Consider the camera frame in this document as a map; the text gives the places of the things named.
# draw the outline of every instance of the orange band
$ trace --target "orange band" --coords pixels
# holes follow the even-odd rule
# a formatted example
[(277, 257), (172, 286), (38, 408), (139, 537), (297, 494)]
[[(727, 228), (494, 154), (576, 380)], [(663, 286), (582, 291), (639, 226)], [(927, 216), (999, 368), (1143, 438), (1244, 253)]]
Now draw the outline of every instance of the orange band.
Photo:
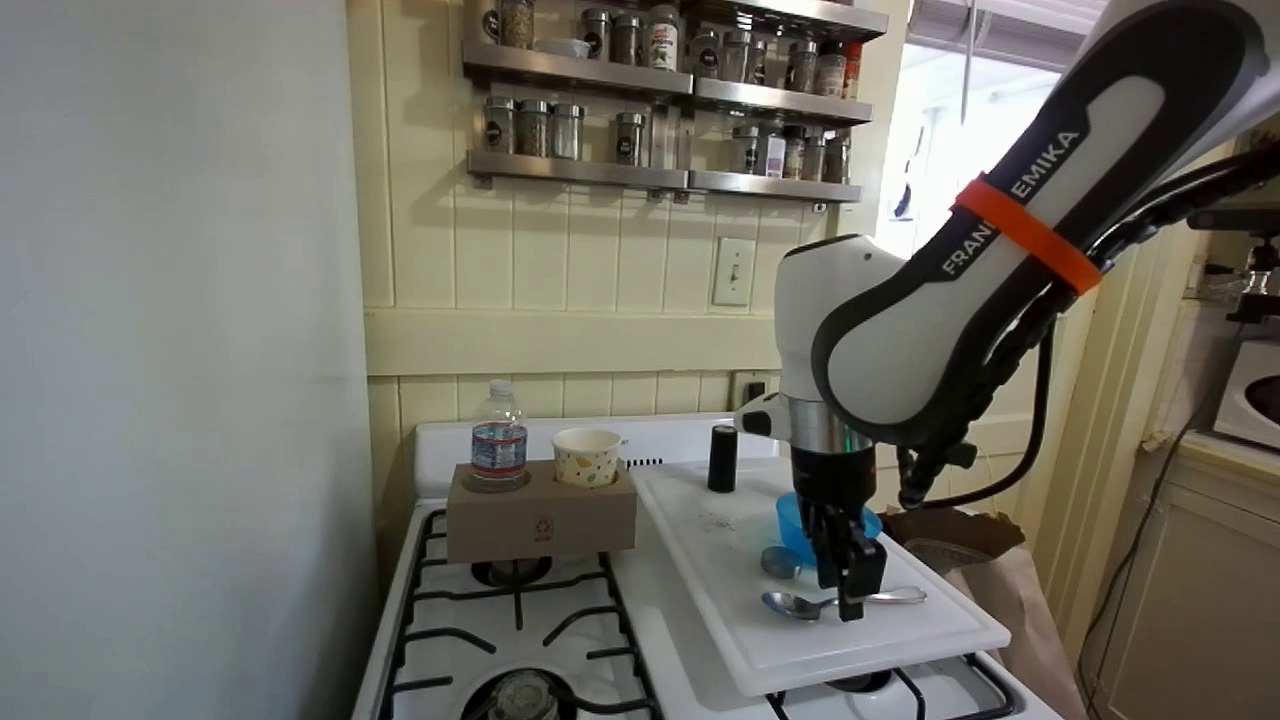
[(1019, 243), (1028, 257), (1034, 257), (1053, 276), (1077, 289), (1077, 297), (1091, 291), (1103, 271), (1054, 228), (1041, 226), (1019, 201), (991, 187), (988, 182), (971, 182), (956, 208), (966, 208), (974, 220), (984, 220), (991, 231)]

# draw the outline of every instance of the spice rack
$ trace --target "spice rack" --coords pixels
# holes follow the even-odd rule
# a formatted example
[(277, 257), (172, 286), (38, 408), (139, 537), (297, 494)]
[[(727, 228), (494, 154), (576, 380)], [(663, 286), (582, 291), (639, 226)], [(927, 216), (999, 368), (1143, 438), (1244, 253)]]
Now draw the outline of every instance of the spice rack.
[[(826, 5), (826, 0), (800, 0), (800, 5), (797, 0), (704, 0), (704, 18), (713, 19), (714, 11), (720, 18), (769, 11), (784, 19), (803, 19), (803, 23), (821, 23), (826, 37), (846, 37), (855, 43), (882, 37), (888, 27), (882, 11)], [(535, 84), (535, 88), (627, 95), (627, 102), (678, 109), (678, 115), (693, 124), (700, 111), (746, 111), (746, 115), (770, 115), (784, 124), (822, 124), (822, 129), (855, 129), (873, 119), (873, 103), (840, 102), (840, 95), (811, 95), (811, 91), (789, 91), (769, 84), (663, 72), (645, 63), (607, 63), (607, 59), (488, 43), (482, 0), (468, 0), (463, 27), (468, 34), (463, 34), (458, 63), (481, 91), (488, 91), (491, 84)], [(811, 205), (861, 201), (861, 184), (507, 157), (507, 154), (488, 154), (482, 144), (468, 154), (468, 173), (481, 182), (511, 177), (511, 182), (607, 184), (607, 187), (645, 187), (645, 191), (678, 191), (678, 195), (714, 191), (714, 195), (770, 195), (770, 201), (811, 201)]]

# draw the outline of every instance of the white cutting board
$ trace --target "white cutting board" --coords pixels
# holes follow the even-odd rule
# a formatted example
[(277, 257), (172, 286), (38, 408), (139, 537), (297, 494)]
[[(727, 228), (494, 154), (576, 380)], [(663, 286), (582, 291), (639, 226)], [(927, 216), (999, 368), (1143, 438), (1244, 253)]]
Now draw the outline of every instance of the white cutting board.
[(741, 465), (731, 498), (704, 494), (704, 465), (634, 469), (634, 487), (743, 697), (1009, 644), (988, 613), (888, 537), (881, 540), (888, 548), (882, 583), (914, 583), (927, 592), (924, 606), (868, 606), (868, 617), (852, 624), (840, 624), (834, 609), (816, 624), (762, 609), (762, 587), (821, 592), (811, 581), (784, 583), (758, 572), (758, 548), (775, 544), (770, 505), (792, 487), (780, 461)]

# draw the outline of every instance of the white cabinet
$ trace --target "white cabinet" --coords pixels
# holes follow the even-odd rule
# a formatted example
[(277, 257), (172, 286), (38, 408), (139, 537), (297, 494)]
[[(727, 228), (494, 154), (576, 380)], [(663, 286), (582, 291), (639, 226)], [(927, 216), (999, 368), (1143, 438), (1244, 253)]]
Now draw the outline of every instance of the white cabinet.
[(1280, 711), (1280, 455), (1188, 438), (1120, 597), (1099, 708), (1125, 720)]

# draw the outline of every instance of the metal shelf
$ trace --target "metal shelf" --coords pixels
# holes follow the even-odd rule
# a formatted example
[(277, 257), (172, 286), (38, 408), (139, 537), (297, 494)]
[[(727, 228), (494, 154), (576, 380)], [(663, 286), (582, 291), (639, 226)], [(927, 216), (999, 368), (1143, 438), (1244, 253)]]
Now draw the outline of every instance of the metal shelf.
[(868, 124), (873, 119), (873, 103), (846, 103), (834, 95), (808, 95), (808, 91), (731, 84), (731, 79), (708, 79), (708, 76), (694, 79), (693, 95), (708, 102), (708, 103), (784, 111), (784, 115), (803, 115), (803, 119), (822, 119), (822, 124)]
[(861, 43), (888, 34), (888, 18), (873, 11), (873, 8), (855, 8), (855, 0), (852, 5), (834, 5), (834, 0), (731, 0), (731, 8), (826, 23), (833, 34), (852, 37)]
[(550, 162), (550, 157), (494, 157), (471, 154), (471, 177), (516, 177), (516, 182), (560, 182), (560, 184), (614, 184), (645, 191), (689, 191), (689, 173), (663, 170), (633, 170), (633, 164), (582, 164), (582, 162)]
[(811, 205), (855, 205), (861, 184), (811, 184), (780, 177), (743, 177), (743, 173), (693, 173), (694, 191), (720, 195), (775, 195), (775, 201), (811, 201)]
[(693, 95), (693, 76), (639, 63), (576, 59), (528, 48), (463, 41), (468, 76), (524, 76), (554, 84), (591, 84), (627, 95)]

